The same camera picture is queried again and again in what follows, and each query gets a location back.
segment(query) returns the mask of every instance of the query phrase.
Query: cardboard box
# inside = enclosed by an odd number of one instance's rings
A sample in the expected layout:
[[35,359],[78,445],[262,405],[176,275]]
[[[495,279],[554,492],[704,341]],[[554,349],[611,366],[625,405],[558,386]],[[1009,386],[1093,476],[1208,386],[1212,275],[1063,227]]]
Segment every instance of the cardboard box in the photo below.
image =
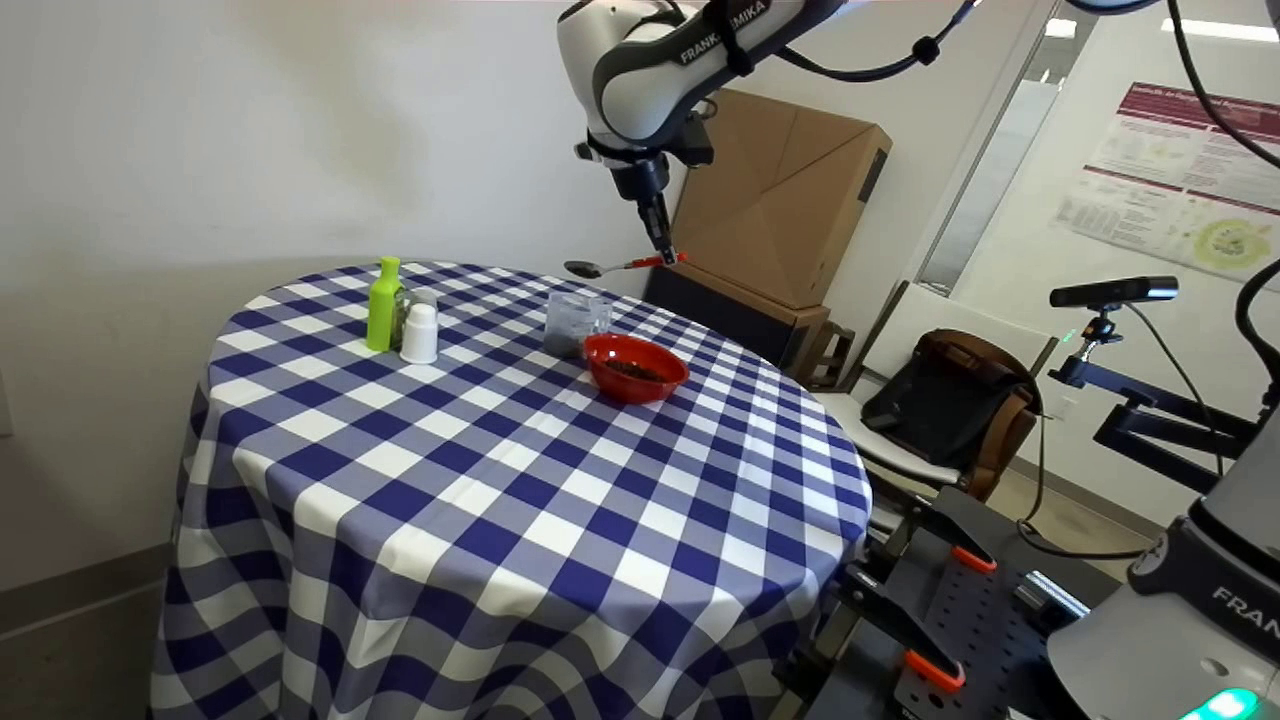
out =
[[681,270],[752,305],[821,307],[893,142],[747,94],[715,97],[708,135],[715,165],[687,172],[672,219]]

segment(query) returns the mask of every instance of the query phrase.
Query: round table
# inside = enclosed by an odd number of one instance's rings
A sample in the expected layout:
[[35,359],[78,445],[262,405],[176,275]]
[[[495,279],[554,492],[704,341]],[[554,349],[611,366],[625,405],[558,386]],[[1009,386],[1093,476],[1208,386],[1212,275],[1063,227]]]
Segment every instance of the round table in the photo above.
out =
[[870,523],[799,386],[607,298],[687,386],[598,399],[542,349],[574,279],[408,263],[440,359],[366,349],[371,270],[218,337],[185,462],[151,718],[764,718],[772,664]]

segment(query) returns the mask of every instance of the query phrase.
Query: small white object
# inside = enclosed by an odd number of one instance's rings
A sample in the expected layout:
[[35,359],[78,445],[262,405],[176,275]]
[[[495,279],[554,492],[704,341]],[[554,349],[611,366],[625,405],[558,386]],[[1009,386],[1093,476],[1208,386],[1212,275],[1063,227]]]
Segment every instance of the small white object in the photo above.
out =
[[403,317],[399,359],[403,366],[436,366],[436,305],[418,299]]

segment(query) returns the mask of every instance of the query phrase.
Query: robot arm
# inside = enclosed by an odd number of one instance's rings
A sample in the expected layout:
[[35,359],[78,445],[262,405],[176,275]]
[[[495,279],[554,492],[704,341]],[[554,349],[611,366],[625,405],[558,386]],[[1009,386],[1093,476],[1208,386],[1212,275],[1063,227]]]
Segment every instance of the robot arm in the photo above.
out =
[[586,162],[611,168],[649,242],[672,259],[667,155],[708,165],[699,104],[758,62],[790,47],[850,0],[577,0],[559,12],[559,55],[589,111]]

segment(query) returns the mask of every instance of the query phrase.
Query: red bowl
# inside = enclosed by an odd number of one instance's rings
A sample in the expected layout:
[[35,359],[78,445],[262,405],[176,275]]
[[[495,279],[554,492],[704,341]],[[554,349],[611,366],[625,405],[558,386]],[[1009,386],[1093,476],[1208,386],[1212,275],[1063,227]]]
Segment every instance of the red bowl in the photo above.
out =
[[641,337],[589,337],[586,366],[607,405],[651,405],[687,382],[678,352]]

